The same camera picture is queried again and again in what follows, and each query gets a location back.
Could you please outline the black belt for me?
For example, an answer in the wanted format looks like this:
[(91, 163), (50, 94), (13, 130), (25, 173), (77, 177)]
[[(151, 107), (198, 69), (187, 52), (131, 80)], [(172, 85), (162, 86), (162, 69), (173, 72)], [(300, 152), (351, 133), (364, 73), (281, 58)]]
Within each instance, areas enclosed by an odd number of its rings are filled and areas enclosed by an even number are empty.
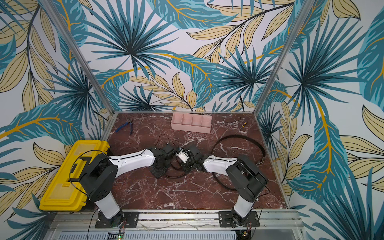
[(181, 153), (179, 149), (172, 151), (170, 154), (165, 156), (164, 162), (164, 177), (167, 179), (181, 179), (186, 177), (189, 172), (185, 170), (182, 165), (182, 161), (178, 157), (178, 154)]
[[(259, 142), (251, 138), (246, 140), (238, 137), (222, 140), (215, 145), (216, 142), (217, 138), (212, 136), (207, 141), (200, 143), (200, 145), (208, 155), (216, 153), (218, 156), (224, 158), (237, 158), (239, 155), (245, 155), (250, 158), (261, 171), (264, 169), (263, 153), (265, 150), (264, 146)], [(214, 195), (216, 192), (228, 191), (210, 174), (196, 174), (195, 180), (199, 180), (201, 189), (205, 189), (205, 191), (211, 195)]]

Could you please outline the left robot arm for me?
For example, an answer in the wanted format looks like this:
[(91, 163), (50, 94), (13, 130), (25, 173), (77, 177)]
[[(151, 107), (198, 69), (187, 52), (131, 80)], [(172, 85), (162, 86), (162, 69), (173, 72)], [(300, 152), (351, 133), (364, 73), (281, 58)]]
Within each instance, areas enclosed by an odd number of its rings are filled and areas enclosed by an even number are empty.
[(106, 219), (120, 220), (123, 212), (112, 194), (115, 179), (125, 173), (146, 167), (150, 168), (154, 177), (163, 177), (171, 167), (171, 160), (175, 155), (175, 148), (169, 144), (161, 149), (147, 148), (122, 156), (108, 157), (100, 153), (85, 165), (79, 183), (90, 201), (96, 204)]

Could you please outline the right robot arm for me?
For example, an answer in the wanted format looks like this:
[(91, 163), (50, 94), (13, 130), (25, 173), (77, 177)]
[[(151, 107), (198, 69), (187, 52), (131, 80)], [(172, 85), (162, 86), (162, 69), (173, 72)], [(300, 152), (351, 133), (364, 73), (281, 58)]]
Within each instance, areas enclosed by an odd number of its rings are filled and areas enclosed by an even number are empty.
[(253, 209), (254, 203), (267, 188), (268, 179), (248, 157), (221, 158), (204, 155), (195, 145), (178, 148), (177, 157), (186, 173), (192, 170), (211, 174), (220, 174), (230, 178), (239, 196), (233, 207), (233, 216), (245, 220)]

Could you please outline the pink compartment storage tray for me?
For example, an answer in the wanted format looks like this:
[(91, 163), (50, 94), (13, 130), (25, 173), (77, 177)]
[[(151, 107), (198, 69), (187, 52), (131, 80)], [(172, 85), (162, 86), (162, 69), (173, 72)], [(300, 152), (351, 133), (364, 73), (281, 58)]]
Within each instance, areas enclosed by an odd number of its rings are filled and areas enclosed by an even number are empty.
[(188, 113), (174, 113), (171, 128), (177, 131), (209, 134), (212, 127), (212, 116)]

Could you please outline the yellow tool case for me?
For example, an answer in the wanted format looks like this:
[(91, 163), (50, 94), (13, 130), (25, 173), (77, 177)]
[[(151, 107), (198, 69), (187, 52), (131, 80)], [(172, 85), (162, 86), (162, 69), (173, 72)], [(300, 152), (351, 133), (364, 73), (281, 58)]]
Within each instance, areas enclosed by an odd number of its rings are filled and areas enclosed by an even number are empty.
[(39, 209), (45, 212), (78, 212), (87, 196), (79, 180), (86, 165), (100, 154), (106, 154), (110, 145), (106, 141), (77, 141), (44, 193)]

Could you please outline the blue handled pliers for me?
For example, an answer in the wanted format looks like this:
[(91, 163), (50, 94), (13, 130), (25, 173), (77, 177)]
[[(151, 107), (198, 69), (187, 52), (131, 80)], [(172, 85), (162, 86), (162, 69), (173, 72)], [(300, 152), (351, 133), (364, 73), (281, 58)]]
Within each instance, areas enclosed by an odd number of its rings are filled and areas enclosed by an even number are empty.
[(121, 126), (119, 126), (118, 128), (116, 128), (115, 133), (118, 133), (119, 131), (121, 131), (123, 128), (125, 128), (127, 126), (130, 127), (130, 136), (131, 136), (133, 134), (133, 129), (134, 129), (132, 121), (128, 121), (128, 122), (122, 124)]

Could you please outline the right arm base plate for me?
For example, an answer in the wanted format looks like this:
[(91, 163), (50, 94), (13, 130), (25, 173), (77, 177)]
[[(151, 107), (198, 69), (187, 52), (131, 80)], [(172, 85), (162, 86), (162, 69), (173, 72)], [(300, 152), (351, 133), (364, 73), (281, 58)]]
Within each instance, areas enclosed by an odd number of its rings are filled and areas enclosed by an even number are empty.
[(241, 217), (234, 210), (220, 211), (219, 223), (221, 228), (237, 228), (237, 227), (259, 227), (260, 221), (258, 213), (255, 211), (249, 212), (245, 217)]

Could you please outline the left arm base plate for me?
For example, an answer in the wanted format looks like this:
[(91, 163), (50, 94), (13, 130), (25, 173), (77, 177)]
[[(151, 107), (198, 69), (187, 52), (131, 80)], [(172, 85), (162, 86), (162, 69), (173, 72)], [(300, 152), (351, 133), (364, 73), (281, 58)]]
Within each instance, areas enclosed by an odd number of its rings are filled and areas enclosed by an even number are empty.
[(98, 213), (97, 221), (95, 224), (96, 229), (117, 229), (127, 228), (134, 229), (137, 227), (139, 219), (138, 212), (122, 212), (120, 211), (111, 219), (108, 219), (102, 212)]

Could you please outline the aluminium front rail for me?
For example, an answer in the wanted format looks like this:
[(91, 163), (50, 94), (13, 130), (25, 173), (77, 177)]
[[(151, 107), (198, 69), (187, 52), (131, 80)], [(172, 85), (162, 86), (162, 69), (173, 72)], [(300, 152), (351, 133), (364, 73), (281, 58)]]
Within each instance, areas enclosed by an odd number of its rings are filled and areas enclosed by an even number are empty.
[(134, 229), (96, 229), (97, 214), (57, 214), (46, 240), (307, 240), (296, 210), (258, 209), (259, 227), (221, 228), (223, 210), (134, 210)]

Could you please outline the left aluminium frame post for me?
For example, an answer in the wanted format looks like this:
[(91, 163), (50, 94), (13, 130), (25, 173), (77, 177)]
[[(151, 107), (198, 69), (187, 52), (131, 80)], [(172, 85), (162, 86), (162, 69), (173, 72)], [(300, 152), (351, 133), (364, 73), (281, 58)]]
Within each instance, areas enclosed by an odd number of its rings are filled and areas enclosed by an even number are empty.
[(80, 51), (80, 48), (78, 47), (77, 43), (75, 42), (75, 39), (73, 38), (70, 30), (68, 30), (68, 27), (65, 25), (65, 21), (60, 16), (60, 13), (58, 9), (55, 7), (53, 1), (48, 0), (42, 0), (41, 1), (43, 8), (46, 10), (48, 16), (54, 23), (54, 25), (57, 27), (58, 32), (65, 40), (66, 44), (69, 47), (69, 50), (73, 53), (74, 58), (77, 60), (80, 67), (83, 69), (85, 75), (87, 76), (88, 80), (90, 81), (91, 85), (93, 86), (95, 92), (99, 95), (102, 104), (107, 109), (110, 115), (113, 115), (115, 113), (114, 108), (111, 106), (109, 100), (107, 99), (106, 95), (103, 93), (103, 90), (98, 83), (94, 73), (92, 72), (89, 64), (87, 63), (85, 57)]

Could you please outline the aluminium frame post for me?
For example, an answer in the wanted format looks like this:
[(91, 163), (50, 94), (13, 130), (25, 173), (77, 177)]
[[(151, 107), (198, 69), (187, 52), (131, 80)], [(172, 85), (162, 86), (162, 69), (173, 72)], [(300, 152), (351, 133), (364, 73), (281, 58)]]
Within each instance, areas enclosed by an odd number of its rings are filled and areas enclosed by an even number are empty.
[(70, 30), (68, 30), (68, 27), (65, 25), (65, 21), (60, 16), (60, 13), (58, 9), (55, 7), (53, 1), (48, 0), (42, 0), (41, 1), (43, 8), (46, 10), (48, 16), (54, 23), (54, 25), (57, 27), (58, 32), (65, 40), (66, 44), (69, 47), (69, 50), (73, 53), (74, 58), (77, 60), (80, 67), (83, 69), (85, 75), (87, 76), (88, 80), (90, 81), (91, 85), (93, 86), (95, 92), (99, 95), (102, 104), (107, 109), (110, 115), (113, 115), (115, 113), (114, 108), (111, 106), (109, 100), (107, 99), (106, 95), (103, 93), (103, 90), (98, 83), (94, 73), (92, 72), (89, 64), (87, 63), (85, 57), (80, 51), (80, 48), (78, 47), (77, 43), (75, 42), (75, 39), (73, 38)]
[(285, 41), (285, 44), (282, 47), (282, 50), (277, 58), (277, 61), (275, 62), (275, 65), (271, 71), (271, 74), (269, 75), (269, 78), (264, 85), (263, 91), (258, 99), (258, 103), (254, 110), (254, 115), (257, 117), (260, 113), (262, 106), (265, 102), (265, 100), (268, 97), (268, 94), (273, 86), (273, 83), (278, 75), (278, 72), (286, 58), (286, 56), (289, 54), (296, 37), (299, 35), (299, 32), (301, 30), (302, 25), (305, 23), (306, 17), (310, 13), (311, 7), (313, 6), (315, 1), (304, 1), (303, 6), (298, 13), (298, 17), (293, 23), (292, 31), (287, 35), (287, 39)]

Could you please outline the right aluminium frame post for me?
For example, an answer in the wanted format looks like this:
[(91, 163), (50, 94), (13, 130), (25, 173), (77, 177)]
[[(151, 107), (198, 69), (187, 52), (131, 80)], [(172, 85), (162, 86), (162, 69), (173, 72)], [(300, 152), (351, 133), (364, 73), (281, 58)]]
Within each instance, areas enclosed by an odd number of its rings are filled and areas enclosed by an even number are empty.
[(273, 83), (278, 75), (278, 72), (286, 58), (286, 56), (289, 54), (296, 37), (299, 35), (299, 32), (301, 30), (302, 25), (305, 23), (306, 17), (310, 13), (311, 7), (313, 6), (315, 1), (304, 1), (303, 6), (298, 13), (298, 17), (293, 23), (292, 31), (287, 35), (287, 39), (285, 41), (285, 44), (282, 47), (282, 50), (277, 58), (277, 61), (275, 62), (275, 65), (271, 71), (271, 74), (269, 75), (269, 78), (264, 85), (263, 91), (258, 99), (258, 103), (254, 110), (254, 115), (257, 117), (260, 113), (262, 106), (265, 102), (265, 100), (268, 97), (268, 94), (273, 86)]

